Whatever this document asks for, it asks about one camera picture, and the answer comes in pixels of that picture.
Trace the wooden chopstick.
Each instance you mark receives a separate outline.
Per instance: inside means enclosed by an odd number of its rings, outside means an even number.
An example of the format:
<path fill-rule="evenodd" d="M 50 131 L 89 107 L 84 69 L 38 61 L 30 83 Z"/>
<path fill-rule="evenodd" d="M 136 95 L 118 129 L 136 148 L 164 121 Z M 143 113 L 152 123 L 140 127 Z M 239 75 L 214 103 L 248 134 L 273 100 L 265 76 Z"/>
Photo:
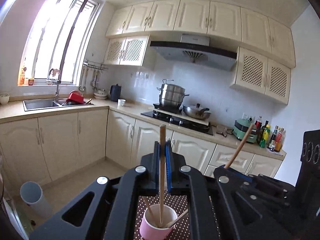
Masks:
<path fill-rule="evenodd" d="M 187 216 L 189 213 L 189 210 L 186 209 L 183 213 L 181 213 L 175 220 L 171 221 L 166 225 L 167 228 L 172 228 L 175 224 L 177 224 L 181 219 L 183 219 L 185 216 Z"/>
<path fill-rule="evenodd" d="M 159 221 L 160 227 L 163 226 L 164 217 L 164 184 L 165 184 L 165 136 L 166 126 L 160 127 L 160 160 L 159 160 Z"/>
<path fill-rule="evenodd" d="M 235 153 L 232 155 L 231 159 L 228 161 L 227 164 L 224 165 L 225 169 L 228 169 L 232 163 L 235 161 L 236 157 L 238 156 L 238 154 L 240 153 L 240 151 L 242 150 L 244 144 L 247 141 L 247 138 L 249 137 L 249 135 L 251 134 L 251 131 L 253 129 L 253 127 L 255 126 L 255 124 L 251 124 L 246 132 L 246 134 L 244 135 L 242 141 L 240 142 L 239 146 L 236 148 Z"/>
<path fill-rule="evenodd" d="M 157 220 L 155 219 L 155 217 L 153 215 L 153 212 L 152 212 L 151 207 L 149 205 L 148 199 L 146 197 L 144 197 L 144 196 L 142 198 L 143 198 L 144 203 L 145 203 L 145 205 L 147 207 L 147 210 L 148 210 L 148 212 L 150 214 L 152 222 L 155 224 L 155 226 L 158 226 Z"/>

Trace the steel kitchen sink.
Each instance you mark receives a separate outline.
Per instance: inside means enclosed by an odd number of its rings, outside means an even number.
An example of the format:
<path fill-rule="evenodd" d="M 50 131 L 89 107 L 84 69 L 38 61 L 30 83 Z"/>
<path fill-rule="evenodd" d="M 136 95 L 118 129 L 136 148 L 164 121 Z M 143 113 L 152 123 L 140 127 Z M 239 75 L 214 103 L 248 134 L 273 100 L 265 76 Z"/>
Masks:
<path fill-rule="evenodd" d="M 23 100 L 23 108 L 27 111 L 38 111 L 44 109 L 62 108 L 62 107 L 84 107 L 93 106 L 94 104 L 89 100 L 89 103 L 66 102 L 65 100 L 55 101 L 54 99 L 36 99 Z"/>

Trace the upper kitchen cabinets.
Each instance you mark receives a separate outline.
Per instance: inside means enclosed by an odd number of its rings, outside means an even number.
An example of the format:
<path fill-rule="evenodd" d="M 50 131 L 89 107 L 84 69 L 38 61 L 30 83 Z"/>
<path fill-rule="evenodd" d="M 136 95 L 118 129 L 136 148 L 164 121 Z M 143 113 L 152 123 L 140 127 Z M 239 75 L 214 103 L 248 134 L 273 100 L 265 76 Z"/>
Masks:
<path fill-rule="evenodd" d="M 162 0 L 118 9 L 104 63 L 146 67 L 169 61 L 233 71 L 232 86 L 287 104 L 296 65 L 292 31 L 263 14 L 204 0 Z"/>

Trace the black gas stove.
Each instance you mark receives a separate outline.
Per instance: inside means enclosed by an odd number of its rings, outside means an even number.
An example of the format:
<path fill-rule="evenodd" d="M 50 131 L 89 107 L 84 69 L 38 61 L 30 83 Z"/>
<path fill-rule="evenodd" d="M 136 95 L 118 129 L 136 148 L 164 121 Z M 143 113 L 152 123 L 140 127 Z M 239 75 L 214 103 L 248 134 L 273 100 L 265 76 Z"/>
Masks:
<path fill-rule="evenodd" d="M 153 110 L 143 112 L 141 115 L 191 129 L 193 131 L 213 135 L 213 128 L 208 121 L 191 118 L 187 116 L 181 108 L 163 107 L 155 103 L 153 106 Z"/>

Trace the dark soy sauce bottle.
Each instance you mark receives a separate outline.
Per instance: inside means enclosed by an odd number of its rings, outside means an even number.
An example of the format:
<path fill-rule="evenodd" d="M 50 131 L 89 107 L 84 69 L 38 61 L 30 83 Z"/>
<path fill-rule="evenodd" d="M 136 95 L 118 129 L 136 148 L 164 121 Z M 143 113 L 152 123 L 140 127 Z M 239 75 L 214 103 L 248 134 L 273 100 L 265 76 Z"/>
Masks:
<path fill-rule="evenodd" d="M 270 139 L 269 145 L 267 147 L 270 151 L 274 151 L 278 130 L 279 130 L 279 127 L 275 126 L 274 132 L 271 135 L 271 139 Z"/>

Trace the grey cylindrical bin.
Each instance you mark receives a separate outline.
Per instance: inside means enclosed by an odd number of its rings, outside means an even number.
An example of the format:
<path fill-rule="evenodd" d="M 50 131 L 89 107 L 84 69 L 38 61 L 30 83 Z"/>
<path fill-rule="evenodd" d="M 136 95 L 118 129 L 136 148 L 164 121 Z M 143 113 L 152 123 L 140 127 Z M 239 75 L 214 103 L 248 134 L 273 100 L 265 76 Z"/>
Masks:
<path fill-rule="evenodd" d="M 20 197 L 42 218 L 52 215 L 53 208 L 46 200 L 41 186 L 33 181 L 25 182 L 20 188 Z"/>

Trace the green yellow bottle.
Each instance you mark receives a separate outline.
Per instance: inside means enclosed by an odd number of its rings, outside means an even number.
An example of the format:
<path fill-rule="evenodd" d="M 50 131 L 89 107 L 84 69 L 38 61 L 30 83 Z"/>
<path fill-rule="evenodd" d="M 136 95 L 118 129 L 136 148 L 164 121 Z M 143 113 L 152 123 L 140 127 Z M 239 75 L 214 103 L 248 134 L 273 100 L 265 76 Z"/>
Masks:
<path fill-rule="evenodd" d="M 266 142 L 270 134 L 270 128 L 271 128 L 270 124 L 267 124 L 263 130 L 263 133 L 261 135 L 260 142 L 259 142 L 259 146 L 261 148 L 265 148 L 266 146 Z"/>

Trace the orange sauce bottle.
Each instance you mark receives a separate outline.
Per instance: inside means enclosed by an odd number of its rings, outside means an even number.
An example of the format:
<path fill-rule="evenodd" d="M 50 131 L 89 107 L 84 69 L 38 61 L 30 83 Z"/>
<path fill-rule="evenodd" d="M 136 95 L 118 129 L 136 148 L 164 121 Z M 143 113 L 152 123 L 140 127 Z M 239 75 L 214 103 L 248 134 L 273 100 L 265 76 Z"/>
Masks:
<path fill-rule="evenodd" d="M 285 129 L 282 127 L 276 137 L 276 144 L 274 147 L 274 152 L 280 152 L 281 147 L 282 147 L 282 140 L 283 140 L 283 135 L 284 135 Z"/>

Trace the green electric cooker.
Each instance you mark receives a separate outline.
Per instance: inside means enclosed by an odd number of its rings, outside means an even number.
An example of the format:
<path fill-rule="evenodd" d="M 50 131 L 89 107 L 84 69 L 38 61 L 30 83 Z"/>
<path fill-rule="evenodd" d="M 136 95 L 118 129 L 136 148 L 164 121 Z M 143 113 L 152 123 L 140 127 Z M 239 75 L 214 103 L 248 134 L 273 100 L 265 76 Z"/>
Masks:
<path fill-rule="evenodd" d="M 248 119 L 238 119 L 235 120 L 232 133 L 233 135 L 239 139 L 242 140 L 245 134 L 247 133 L 247 130 L 251 126 L 252 122 Z M 253 128 L 251 130 L 250 135 L 247 138 L 247 143 L 253 144 L 257 140 L 257 127 L 255 124 L 253 124 Z"/>

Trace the red cap bottle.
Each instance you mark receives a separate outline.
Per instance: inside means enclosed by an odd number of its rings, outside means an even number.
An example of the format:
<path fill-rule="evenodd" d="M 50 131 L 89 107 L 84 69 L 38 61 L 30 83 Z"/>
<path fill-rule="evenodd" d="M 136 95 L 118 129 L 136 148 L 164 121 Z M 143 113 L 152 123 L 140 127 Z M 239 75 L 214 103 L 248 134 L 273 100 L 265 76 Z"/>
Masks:
<path fill-rule="evenodd" d="M 262 127 L 262 116 L 259 116 L 259 118 L 255 121 L 255 126 L 256 126 L 256 135 L 258 135 Z"/>

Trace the stainless steel steamer pot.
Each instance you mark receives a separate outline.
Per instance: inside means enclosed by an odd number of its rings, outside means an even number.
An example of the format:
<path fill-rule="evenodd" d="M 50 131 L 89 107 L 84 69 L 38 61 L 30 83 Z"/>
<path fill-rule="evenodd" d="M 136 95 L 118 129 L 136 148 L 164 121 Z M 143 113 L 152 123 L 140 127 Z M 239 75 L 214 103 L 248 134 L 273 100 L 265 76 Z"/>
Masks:
<path fill-rule="evenodd" d="M 181 86 L 169 83 L 174 81 L 170 79 L 163 79 L 159 91 L 159 104 L 163 107 L 180 108 L 183 99 L 189 94 L 185 94 L 185 89 Z"/>

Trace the red colander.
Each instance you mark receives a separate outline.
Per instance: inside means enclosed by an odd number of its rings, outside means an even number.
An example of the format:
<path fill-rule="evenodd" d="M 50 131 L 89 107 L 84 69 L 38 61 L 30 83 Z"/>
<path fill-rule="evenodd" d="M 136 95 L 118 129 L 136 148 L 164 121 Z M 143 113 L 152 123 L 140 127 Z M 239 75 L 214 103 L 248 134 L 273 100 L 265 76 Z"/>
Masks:
<path fill-rule="evenodd" d="M 83 104 L 84 104 L 84 97 L 77 90 L 71 91 L 68 98 L 66 99 L 67 106 L 69 106 L 69 105 L 83 105 Z"/>

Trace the chrome sink faucet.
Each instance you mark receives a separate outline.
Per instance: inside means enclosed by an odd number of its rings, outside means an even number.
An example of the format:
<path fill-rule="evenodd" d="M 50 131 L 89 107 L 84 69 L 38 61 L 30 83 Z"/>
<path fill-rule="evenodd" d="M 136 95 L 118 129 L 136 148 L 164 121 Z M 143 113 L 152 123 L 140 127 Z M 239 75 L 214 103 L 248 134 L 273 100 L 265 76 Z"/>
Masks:
<path fill-rule="evenodd" d="M 59 85 L 61 83 L 61 71 L 59 69 L 51 68 L 48 72 L 47 83 L 49 85 L 56 85 L 55 102 L 59 101 Z"/>

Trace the wall utensil rack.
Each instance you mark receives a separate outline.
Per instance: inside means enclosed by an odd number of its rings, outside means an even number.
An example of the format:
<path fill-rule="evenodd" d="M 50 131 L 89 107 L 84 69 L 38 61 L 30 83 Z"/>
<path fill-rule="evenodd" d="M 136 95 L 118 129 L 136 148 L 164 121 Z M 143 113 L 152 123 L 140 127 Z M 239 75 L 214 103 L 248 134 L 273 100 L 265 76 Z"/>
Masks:
<path fill-rule="evenodd" d="M 83 66 L 91 69 L 96 69 L 96 70 L 108 70 L 108 66 L 106 64 L 97 63 L 97 62 L 88 61 L 88 60 L 83 61 Z"/>

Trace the window with frame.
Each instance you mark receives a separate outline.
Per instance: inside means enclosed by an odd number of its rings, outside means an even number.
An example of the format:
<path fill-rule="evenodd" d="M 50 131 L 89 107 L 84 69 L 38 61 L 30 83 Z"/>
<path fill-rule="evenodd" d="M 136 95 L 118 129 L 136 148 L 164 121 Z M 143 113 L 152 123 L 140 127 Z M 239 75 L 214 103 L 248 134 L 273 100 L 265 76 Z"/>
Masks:
<path fill-rule="evenodd" d="M 24 46 L 18 86 L 76 84 L 99 8 L 94 0 L 46 0 Z"/>

